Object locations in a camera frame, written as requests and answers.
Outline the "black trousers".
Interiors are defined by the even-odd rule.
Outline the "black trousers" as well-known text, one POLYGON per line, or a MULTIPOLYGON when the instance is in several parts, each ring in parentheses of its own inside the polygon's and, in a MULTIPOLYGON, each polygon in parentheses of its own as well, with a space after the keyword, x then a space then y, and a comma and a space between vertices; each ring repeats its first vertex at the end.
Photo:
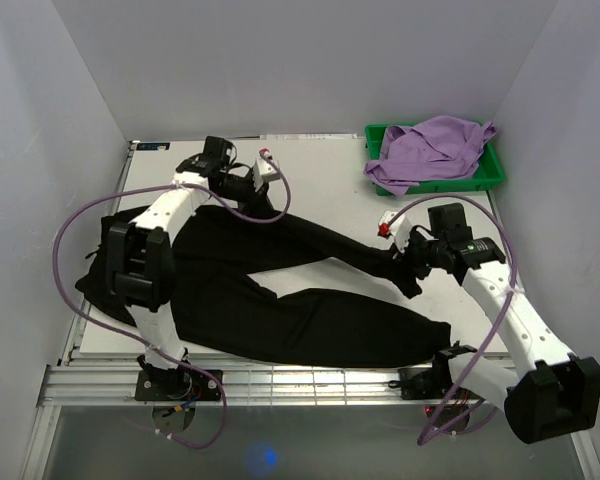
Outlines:
POLYGON ((251 360, 305 366, 398 368, 450 345, 450 325, 408 308, 341 290, 278 295, 257 273, 334 258, 420 293, 393 250, 364 245, 300 217, 263 212, 263 223, 220 206, 200 207, 173 244, 171 309, 179 337, 251 360))

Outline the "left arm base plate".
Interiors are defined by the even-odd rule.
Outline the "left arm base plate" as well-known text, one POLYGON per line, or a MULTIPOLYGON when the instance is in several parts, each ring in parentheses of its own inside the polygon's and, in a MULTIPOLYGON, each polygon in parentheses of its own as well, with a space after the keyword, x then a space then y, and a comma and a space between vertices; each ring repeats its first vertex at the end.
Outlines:
POLYGON ((136 382, 134 399, 142 402, 179 402, 196 398, 198 401, 215 402, 221 400, 219 383, 221 370, 211 370, 214 380, 200 372, 141 370, 136 382))

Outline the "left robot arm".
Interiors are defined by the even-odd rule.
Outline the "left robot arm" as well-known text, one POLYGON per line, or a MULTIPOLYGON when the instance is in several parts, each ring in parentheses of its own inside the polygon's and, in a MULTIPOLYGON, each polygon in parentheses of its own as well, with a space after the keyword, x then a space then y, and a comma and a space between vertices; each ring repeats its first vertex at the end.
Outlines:
POLYGON ((170 310, 175 237, 213 195, 245 205, 265 197, 268 184, 280 179, 267 148, 258 152, 245 176, 233 175, 234 151, 230 141, 207 137, 202 152, 178 165, 170 189, 133 220, 115 223, 106 235, 106 287, 124 306, 147 310, 135 319, 148 343, 139 364, 150 384, 169 399, 188 397, 193 382, 192 374, 180 366, 188 351, 170 310))

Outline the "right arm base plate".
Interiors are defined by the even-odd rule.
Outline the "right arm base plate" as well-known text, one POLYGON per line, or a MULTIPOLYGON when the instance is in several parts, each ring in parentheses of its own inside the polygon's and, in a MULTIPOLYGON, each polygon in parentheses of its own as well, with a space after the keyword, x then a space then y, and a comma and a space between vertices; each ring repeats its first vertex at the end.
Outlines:
POLYGON ((399 368, 397 378, 387 383, 390 389, 400 391, 402 400, 441 400, 452 385, 449 375, 433 367, 399 368))

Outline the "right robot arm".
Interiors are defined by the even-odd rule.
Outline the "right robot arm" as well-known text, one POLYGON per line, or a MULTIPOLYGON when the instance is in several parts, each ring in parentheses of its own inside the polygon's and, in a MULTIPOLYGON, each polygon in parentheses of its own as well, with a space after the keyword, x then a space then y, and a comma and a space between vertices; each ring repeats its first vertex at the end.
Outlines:
POLYGON ((525 444, 594 427, 600 402, 600 364, 580 358, 548 327, 518 284, 513 249, 506 239, 477 238, 468 225, 467 198, 447 195, 429 208, 428 227, 411 224, 405 210, 385 212, 380 236, 392 241, 400 259, 419 279, 434 269, 452 276, 491 323, 478 347, 455 345, 434 356, 428 370, 444 396, 418 442, 451 431, 465 413, 438 422, 461 390, 502 411, 525 444))

